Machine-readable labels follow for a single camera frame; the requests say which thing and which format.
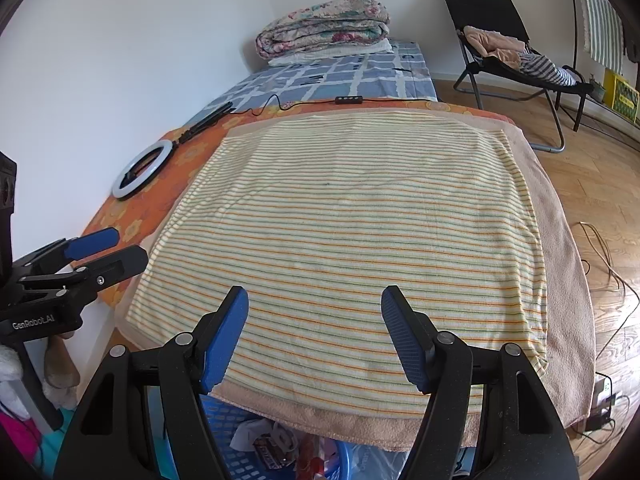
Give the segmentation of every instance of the blue checkered bed sheet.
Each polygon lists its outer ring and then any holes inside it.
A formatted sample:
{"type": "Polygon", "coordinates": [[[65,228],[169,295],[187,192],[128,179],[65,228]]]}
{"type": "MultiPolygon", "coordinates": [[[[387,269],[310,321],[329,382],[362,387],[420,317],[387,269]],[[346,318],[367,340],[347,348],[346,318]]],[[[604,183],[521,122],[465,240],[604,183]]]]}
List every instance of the blue checkered bed sheet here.
{"type": "Polygon", "coordinates": [[[365,98],[406,98],[437,101],[429,69],[417,43],[390,40],[393,52],[319,59],[268,67],[251,74],[210,102],[188,124],[231,101],[237,111],[261,108],[268,97],[298,102],[362,95],[365,98]]]}

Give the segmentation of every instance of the yellow box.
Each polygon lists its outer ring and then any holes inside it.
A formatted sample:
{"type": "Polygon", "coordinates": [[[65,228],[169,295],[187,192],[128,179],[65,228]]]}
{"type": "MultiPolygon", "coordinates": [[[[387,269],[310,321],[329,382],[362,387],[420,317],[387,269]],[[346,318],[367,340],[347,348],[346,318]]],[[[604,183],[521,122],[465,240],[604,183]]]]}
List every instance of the yellow box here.
{"type": "Polygon", "coordinates": [[[638,116],[640,92],[633,88],[621,75],[609,70],[604,72],[605,88],[602,102],[612,110],[624,115],[632,123],[638,116]]]}

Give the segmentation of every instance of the pink garment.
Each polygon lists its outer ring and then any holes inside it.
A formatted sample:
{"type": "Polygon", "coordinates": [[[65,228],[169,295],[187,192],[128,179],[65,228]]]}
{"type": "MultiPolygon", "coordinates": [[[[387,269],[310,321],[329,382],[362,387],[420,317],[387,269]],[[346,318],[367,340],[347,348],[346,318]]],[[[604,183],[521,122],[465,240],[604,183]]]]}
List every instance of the pink garment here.
{"type": "Polygon", "coordinates": [[[9,438],[14,443],[14,446],[18,448],[18,451],[20,451],[25,460],[33,463],[36,452],[38,451],[38,445],[42,439],[42,435],[38,431],[38,428],[36,428],[33,419],[25,420],[24,424],[22,424],[18,420],[0,412],[0,424],[2,424],[9,438]]]}
{"type": "Polygon", "coordinates": [[[524,41],[511,36],[503,36],[500,32],[481,30],[467,25],[463,32],[469,44],[482,57],[495,56],[504,64],[515,68],[520,66],[519,52],[526,52],[524,41]]]}

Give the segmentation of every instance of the striped towel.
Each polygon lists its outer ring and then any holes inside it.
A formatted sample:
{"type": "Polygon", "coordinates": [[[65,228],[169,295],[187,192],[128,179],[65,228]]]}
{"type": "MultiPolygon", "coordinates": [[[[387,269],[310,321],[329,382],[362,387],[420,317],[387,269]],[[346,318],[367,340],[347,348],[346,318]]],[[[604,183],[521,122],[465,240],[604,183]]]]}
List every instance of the striped towel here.
{"type": "Polygon", "coordinates": [[[394,110],[231,133],[165,225],[127,320],[161,344],[242,285],[250,311],[225,381],[420,419],[427,400],[380,313],[389,284],[438,329],[492,349],[517,342],[546,367],[540,233],[502,131],[394,110]]]}
{"type": "Polygon", "coordinates": [[[584,50],[594,61],[622,73],[624,56],[622,20],[609,0],[581,0],[584,50]]]}

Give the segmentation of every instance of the clothing on chair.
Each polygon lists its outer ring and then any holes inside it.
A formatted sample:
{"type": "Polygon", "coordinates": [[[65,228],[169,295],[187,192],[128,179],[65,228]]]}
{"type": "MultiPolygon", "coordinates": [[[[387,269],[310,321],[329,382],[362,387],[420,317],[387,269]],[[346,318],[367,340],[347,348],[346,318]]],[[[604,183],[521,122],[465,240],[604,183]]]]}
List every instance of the clothing on chair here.
{"type": "Polygon", "coordinates": [[[555,85],[575,85],[575,79],[567,70],[555,66],[547,56],[530,52],[524,41],[470,25],[464,28],[464,34],[469,45],[481,57],[497,57],[505,65],[523,74],[555,85]]]}

